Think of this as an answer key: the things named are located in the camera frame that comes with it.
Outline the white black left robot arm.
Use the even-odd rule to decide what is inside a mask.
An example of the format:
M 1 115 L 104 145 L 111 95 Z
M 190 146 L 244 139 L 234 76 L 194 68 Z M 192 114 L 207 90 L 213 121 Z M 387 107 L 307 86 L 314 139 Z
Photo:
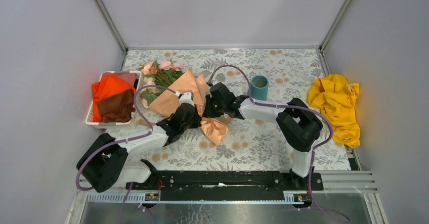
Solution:
M 136 156 L 178 141 L 186 130 L 200 127 L 200 122 L 196 106 L 182 103 L 174 114 L 146 133 L 121 139 L 108 133 L 99 135 L 76 165 L 76 186 L 82 191 L 94 189 L 98 193 L 116 183 L 139 183 L 144 189 L 153 188 L 157 182 L 155 169 Z

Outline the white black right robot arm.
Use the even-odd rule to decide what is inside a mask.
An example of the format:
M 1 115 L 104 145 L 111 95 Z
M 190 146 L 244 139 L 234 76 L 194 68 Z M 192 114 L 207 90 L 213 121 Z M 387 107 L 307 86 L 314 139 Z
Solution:
M 245 95 L 235 96 L 220 82 L 208 85 L 203 116 L 218 118 L 227 114 L 231 118 L 257 119 L 279 126 L 294 152 L 290 183 L 295 189 L 304 189 L 310 183 L 311 151 L 323 128 L 316 114 L 298 98 L 286 105 L 269 104 Z

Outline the brown paper ribbon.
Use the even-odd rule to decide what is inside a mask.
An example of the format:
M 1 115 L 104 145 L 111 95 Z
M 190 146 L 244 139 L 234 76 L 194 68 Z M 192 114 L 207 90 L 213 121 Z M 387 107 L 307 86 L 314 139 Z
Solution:
M 218 120 L 220 122 L 222 122 L 223 124 L 229 124 L 234 118 L 230 117 L 227 114 L 222 115 L 221 117 L 218 118 Z

